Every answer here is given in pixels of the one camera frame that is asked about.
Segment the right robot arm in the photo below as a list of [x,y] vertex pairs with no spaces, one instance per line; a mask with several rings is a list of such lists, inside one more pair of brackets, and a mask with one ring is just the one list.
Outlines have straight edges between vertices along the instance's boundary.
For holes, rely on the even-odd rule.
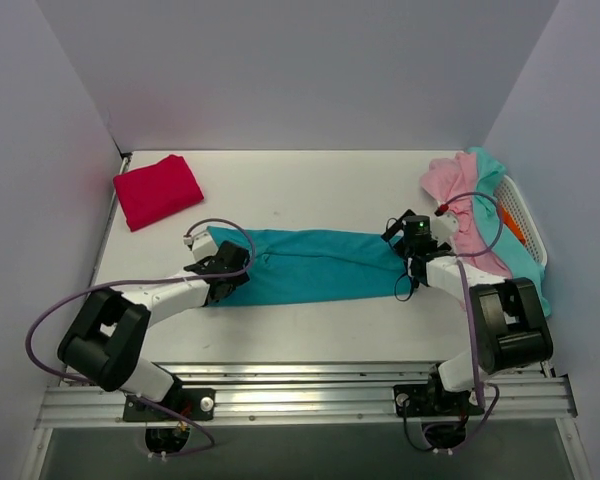
[[534,282],[480,270],[454,253],[446,241],[451,224],[412,210],[388,224],[382,240],[398,255],[409,279],[408,294],[440,290],[465,308],[469,347],[436,367],[424,388],[435,412],[449,411],[460,392],[480,389],[497,374],[551,359],[554,344]]

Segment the teal t shirt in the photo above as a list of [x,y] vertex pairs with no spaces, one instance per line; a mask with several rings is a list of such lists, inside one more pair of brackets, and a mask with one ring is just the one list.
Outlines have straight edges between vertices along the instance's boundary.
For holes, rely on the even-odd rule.
[[406,295],[401,259],[378,234],[250,230],[250,280],[223,307],[271,306]]

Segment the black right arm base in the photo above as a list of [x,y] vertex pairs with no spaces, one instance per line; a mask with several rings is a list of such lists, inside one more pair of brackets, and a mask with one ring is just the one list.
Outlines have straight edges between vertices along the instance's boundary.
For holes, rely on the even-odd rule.
[[447,392],[434,384],[398,384],[393,386],[395,411],[407,418],[472,417],[485,410],[470,401],[470,393]]

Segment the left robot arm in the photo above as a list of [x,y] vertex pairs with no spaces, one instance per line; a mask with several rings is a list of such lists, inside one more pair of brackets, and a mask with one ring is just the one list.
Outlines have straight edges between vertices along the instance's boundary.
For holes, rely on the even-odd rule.
[[178,380],[141,357],[146,332],[186,310],[216,304],[249,281],[247,249],[224,241],[207,251],[166,284],[90,293],[60,342],[58,358],[107,392],[146,398],[157,418],[174,417],[182,405]]

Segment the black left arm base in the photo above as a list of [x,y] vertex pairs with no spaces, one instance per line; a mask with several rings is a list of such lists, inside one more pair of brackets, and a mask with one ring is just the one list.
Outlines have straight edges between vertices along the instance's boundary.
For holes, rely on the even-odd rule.
[[[168,393],[158,405],[193,421],[209,421],[214,418],[215,400],[216,391],[212,388],[181,388]],[[132,423],[175,421],[171,414],[134,396],[127,396],[122,419]]]

